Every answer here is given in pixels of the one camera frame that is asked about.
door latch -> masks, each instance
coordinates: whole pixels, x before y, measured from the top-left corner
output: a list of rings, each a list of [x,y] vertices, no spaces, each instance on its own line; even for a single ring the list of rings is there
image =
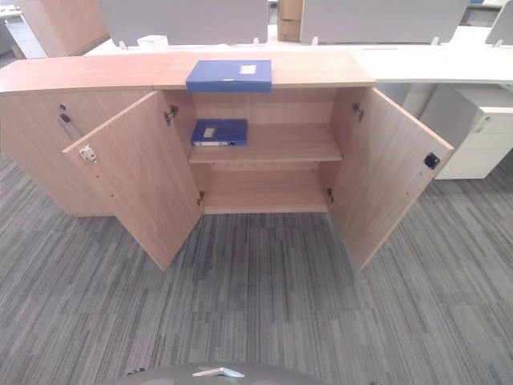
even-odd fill
[[[86,147],[80,148],[80,156],[84,160],[89,160],[92,164],[96,163],[96,154],[95,151],[87,145]]]
[[[366,114],[366,110],[360,107],[360,103],[351,104],[351,108],[353,109],[354,114],[358,118],[358,123],[361,123],[363,116]]]
[[[171,119],[174,118],[176,114],[178,114],[178,106],[171,104],[169,106],[169,111],[164,112],[164,119],[166,119],[168,126],[171,126]]]
[[[433,152],[430,152],[427,154],[426,158],[424,159],[424,164],[428,167],[434,170],[437,168],[438,164],[440,163],[440,158],[438,158]]]

white box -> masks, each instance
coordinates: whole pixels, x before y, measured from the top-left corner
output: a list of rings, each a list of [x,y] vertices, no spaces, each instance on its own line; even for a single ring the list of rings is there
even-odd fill
[[[137,39],[137,44],[145,51],[165,52],[168,50],[168,38],[160,34],[149,34]]]

white drawer unit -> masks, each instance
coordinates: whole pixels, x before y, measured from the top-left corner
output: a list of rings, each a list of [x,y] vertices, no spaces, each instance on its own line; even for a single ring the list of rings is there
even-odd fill
[[[495,85],[439,85],[420,120],[457,150],[437,179],[482,179],[513,148],[513,94]]]

open cabinet door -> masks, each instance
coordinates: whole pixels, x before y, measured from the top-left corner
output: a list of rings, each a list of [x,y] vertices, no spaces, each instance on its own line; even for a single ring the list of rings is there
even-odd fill
[[[153,91],[64,150],[162,270],[204,211],[165,111],[169,106],[164,95]],[[80,154],[87,146],[95,163]]]
[[[329,211],[362,269],[454,149],[371,88],[340,89],[331,124],[342,163]]]

cardboard box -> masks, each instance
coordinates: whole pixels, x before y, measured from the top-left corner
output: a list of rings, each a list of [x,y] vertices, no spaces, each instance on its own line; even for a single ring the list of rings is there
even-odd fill
[[[278,18],[283,20],[301,20],[303,0],[280,0],[278,2]]]
[[[278,19],[278,40],[285,42],[299,42],[301,20]]]

